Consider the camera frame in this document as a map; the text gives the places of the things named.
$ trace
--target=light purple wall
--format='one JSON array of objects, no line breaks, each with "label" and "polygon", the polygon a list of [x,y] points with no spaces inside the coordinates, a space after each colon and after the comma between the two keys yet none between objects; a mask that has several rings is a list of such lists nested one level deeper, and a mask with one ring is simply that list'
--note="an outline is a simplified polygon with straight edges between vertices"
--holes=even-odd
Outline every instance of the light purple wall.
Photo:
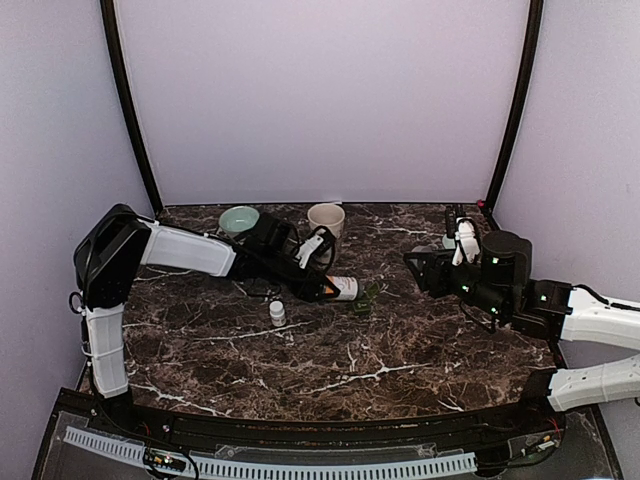
[{"label": "light purple wall", "polygon": [[117,2],[163,199],[484,197],[528,3]]},{"label": "light purple wall", "polygon": [[115,202],[150,213],[98,1],[0,2],[0,477],[30,478],[81,367],[72,253]]},{"label": "light purple wall", "polygon": [[[495,212],[530,238],[536,278],[640,299],[640,3],[546,2],[512,163]],[[629,351],[564,345],[569,363]],[[640,479],[640,410],[603,405],[625,478]]]}]

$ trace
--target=dark marble surface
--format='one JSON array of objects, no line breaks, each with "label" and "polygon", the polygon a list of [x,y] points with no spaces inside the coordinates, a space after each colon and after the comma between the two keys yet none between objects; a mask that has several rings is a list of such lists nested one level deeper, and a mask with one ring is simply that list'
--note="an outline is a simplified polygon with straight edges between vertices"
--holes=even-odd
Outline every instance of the dark marble surface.
[{"label": "dark marble surface", "polygon": [[[264,205],[308,231],[309,205]],[[169,207],[160,221],[215,232],[226,207]],[[332,272],[382,287],[373,312],[305,304],[283,289],[275,328],[251,285],[143,267],[124,318],[135,401],[170,410],[272,420],[367,420],[514,402],[530,372],[553,365],[546,343],[465,320],[455,298],[421,293],[402,262],[441,248],[443,205],[349,204]],[[488,226],[474,207],[468,213]]]}]

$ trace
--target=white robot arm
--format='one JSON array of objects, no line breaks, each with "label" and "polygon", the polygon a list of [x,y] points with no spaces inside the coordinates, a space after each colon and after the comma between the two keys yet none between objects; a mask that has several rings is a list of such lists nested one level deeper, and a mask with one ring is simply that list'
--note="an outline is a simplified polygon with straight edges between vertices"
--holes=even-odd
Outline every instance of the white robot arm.
[{"label": "white robot arm", "polygon": [[[464,218],[456,213],[454,223],[452,212],[449,208],[446,213],[447,230],[458,239]],[[467,238],[473,248],[472,237]],[[480,265],[461,258],[462,243],[456,245],[455,250],[411,252],[404,260],[430,296],[454,294],[491,315],[490,327],[482,324],[489,332],[510,324],[524,335],[551,342],[590,341],[640,350],[640,303],[608,299],[584,285],[531,280],[531,242],[510,232],[484,237]],[[640,355],[552,374],[534,372],[532,377],[532,396],[546,397],[556,411],[639,397]]]},{"label": "white robot arm", "polygon": [[[572,312],[565,316],[560,339],[640,350],[640,303],[601,300],[587,290],[574,289],[569,297]],[[560,369],[551,377],[549,389],[549,403],[556,411],[639,397],[640,355],[593,367]]]},{"label": "white robot arm", "polygon": [[301,300],[340,298],[340,289],[324,272],[308,267],[309,259],[332,248],[326,229],[314,232],[285,252],[293,227],[262,214],[242,243],[233,245],[184,229],[164,226],[136,215],[126,205],[114,206],[78,246],[74,254],[81,299],[72,305],[84,317],[84,353],[90,358],[95,387],[104,398],[128,390],[124,363],[122,316],[140,265],[160,265],[235,279],[266,278],[288,286]]},{"label": "white robot arm", "polygon": [[[140,265],[162,265],[225,277],[236,258],[226,243],[159,223],[138,220],[150,229]],[[85,352],[93,367],[93,380],[105,398],[125,393],[129,388],[124,363],[122,315],[124,302],[110,308],[83,309],[90,351]]]}]

